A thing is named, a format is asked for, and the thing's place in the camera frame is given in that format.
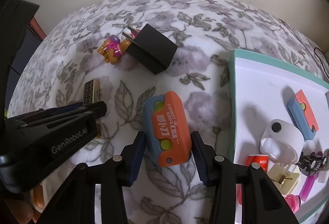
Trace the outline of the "red white glue stick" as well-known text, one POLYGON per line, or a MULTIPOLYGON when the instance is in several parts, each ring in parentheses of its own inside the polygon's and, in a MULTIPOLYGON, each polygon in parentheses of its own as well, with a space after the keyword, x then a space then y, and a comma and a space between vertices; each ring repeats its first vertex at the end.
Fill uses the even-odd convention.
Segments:
MULTIPOLYGON (((250 154, 247 157, 245 165, 249 166, 252 163, 258 163, 260 165, 260 167, 265 171, 265 173, 267 173, 267 171, 268 171, 268 162, 269 162, 269 157, 266 154, 250 154)), ((243 189, 242 185, 239 184, 238 187, 237 187, 237 197, 238 197, 238 203, 240 205, 243 204, 242 189, 243 189)))

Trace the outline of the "black toy car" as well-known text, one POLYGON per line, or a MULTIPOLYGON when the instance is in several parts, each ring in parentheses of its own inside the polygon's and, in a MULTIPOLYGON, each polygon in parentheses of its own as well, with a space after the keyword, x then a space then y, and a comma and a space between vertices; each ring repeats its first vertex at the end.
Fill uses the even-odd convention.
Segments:
POLYGON ((325 153, 312 152, 310 155, 305 155, 301 152, 301 156, 296 164, 302 174, 309 177, 315 175, 319 171, 326 171, 328 168, 328 156, 325 153))

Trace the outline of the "white smart watch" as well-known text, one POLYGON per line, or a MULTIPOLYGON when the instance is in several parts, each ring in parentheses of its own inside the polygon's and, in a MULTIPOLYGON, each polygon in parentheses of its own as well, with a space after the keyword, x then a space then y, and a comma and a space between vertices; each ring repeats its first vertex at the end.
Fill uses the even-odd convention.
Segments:
POLYGON ((260 152, 269 159, 284 166, 299 161, 304 137, 293 124, 281 119, 272 120, 260 139, 260 152))

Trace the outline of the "white rectangular box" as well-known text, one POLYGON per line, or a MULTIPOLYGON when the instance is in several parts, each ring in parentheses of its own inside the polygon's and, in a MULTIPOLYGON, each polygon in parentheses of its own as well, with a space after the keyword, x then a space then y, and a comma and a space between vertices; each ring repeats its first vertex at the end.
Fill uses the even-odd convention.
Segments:
POLYGON ((328 107, 329 107, 329 91, 326 92, 325 97, 326 97, 326 101, 327 101, 327 104, 328 104, 328 107))

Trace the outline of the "gold patterned lighter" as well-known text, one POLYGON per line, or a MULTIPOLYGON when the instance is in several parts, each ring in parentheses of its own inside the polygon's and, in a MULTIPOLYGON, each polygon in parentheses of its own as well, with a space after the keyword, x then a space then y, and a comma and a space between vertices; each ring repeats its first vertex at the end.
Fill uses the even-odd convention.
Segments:
POLYGON ((100 101, 100 83, 97 79, 92 79, 84 84, 82 97, 83 105, 90 105, 100 101))

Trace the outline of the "teal white shallow box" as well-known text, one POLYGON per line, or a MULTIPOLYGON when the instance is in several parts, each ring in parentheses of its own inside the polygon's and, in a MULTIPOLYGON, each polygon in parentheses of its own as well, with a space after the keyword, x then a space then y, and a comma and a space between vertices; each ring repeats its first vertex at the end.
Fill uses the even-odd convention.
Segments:
POLYGON ((319 126, 315 138, 303 144, 303 152, 328 149, 327 82, 287 62, 242 49, 233 50, 229 71, 233 134, 228 152, 234 163, 245 164, 248 155, 259 152, 260 139, 272 120, 292 122, 287 102, 299 90, 319 126))

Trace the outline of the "orange pink toy figure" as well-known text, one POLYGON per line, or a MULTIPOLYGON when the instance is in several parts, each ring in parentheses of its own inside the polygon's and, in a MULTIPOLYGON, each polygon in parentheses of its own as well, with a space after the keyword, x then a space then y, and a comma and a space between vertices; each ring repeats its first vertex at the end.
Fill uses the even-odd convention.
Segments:
POLYGON ((130 45, 131 41, 128 39, 121 41, 117 36, 110 36, 98 48, 97 52, 104 57, 106 63, 115 65, 120 62, 130 45))

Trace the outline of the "floral grey white blanket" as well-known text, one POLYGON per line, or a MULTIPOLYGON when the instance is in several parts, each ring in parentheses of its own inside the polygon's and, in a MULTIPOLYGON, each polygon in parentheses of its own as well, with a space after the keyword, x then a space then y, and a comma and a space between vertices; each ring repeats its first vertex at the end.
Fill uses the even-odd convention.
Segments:
POLYGON ((107 103, 102 136, 46 179, 46 193, 81 162, 98 164, 134 139, 151 96, 175 91, 192 127, 217 150, 230 135, 229 58, 247 49, 323 77, 308 38, 272 15, 234 0, 105 0, 71 13, 24 68, 10 115, 82 100, 100 82, 107 103))

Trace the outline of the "black power adapter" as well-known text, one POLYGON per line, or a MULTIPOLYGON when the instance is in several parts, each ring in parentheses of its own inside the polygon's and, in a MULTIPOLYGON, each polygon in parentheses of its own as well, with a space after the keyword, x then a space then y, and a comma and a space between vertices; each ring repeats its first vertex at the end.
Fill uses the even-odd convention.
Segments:
POLYGON ((131 41, 126 53, 134 57, 154 75, 169 68, 177 51, 177 45, 151 25, 146 24, 140 31, 128 26, 131 34, 122 35, 131 41))

